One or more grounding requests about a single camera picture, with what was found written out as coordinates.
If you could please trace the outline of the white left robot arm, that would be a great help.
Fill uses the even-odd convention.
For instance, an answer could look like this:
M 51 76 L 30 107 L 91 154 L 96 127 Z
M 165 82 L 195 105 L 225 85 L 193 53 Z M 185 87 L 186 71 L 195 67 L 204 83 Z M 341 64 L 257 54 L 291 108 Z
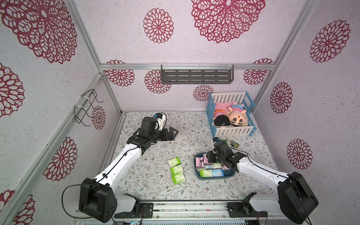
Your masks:
M 100 174 L 86 178 L 80 185 L 79 211 L 103 223 L 117 214 L 135 217 L 140 212 L 139 198 L 130 194 L 116 196 L 114 191 L 131 166 L 158 141 L 173 141 L 178 130 L 165 128 L 167 116 L 159 112 L 144 117 L 141 127 L 127 140 L 122 152 Z

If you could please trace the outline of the green tissue pack top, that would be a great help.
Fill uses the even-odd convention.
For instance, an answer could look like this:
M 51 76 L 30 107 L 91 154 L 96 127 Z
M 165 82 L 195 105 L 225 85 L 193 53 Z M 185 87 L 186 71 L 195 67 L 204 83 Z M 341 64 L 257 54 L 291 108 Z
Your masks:
M 212 166 L 213 166 L 213 169 L 222 169 L 222 167 L 223 167 L 220 163 L 213 163 Z

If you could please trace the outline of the blue tissue pack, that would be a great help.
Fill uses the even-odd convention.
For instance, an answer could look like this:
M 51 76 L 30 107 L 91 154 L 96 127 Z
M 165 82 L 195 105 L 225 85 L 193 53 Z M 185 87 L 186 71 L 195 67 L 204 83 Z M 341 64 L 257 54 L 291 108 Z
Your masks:
M 213 169 L 212 175 L 213 177 L 224 177 L 224 171 L 222 169 Z
M 213 164 L 211 164 L 211 165 L 205 165 L 204 168 L 205 168 L 205 170 L 212 170 L 212 169 L 214 169 Z

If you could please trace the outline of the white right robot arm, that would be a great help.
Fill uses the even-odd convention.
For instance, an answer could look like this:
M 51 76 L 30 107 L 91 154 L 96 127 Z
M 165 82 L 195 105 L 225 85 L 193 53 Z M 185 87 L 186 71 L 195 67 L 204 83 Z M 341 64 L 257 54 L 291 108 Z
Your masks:
M 310 214 L 319 201 L 306 182 L 297 172 L 279 172 L 252 160 L 244 151 L 237 150 L 215 137 L 213 150 L 208 153 L 212 163 L 220 163 L 234 172 L 257 179 L 275 191 L 273 195 L 252 192 L 241 202 L 241 211 L 249 216 L 252 213 L 274 212 L 283 214 L 290 221 L 301 225 L 311 224 Z

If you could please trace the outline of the dark teal storage box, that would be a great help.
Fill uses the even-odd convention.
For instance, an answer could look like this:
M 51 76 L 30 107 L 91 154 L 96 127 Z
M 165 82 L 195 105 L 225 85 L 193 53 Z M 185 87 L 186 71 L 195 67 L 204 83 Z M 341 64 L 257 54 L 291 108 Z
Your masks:
M 200 180 L 227 179 L 235 175 L 233 170 L 219 163 L 209 163 L 207 153 L 195 155 L 193 161 L 196 177 Z

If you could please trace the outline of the blue tissue pack top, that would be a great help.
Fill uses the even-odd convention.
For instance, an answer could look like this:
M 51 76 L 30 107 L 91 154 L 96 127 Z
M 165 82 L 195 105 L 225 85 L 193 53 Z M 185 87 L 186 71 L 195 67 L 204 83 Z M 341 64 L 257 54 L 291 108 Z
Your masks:
M 205 168 L 205 170 L 212 170 L 212 169 L 214 169 L 213 164 L 211 164 L 211 165 L 205 165 L 204 168 Z

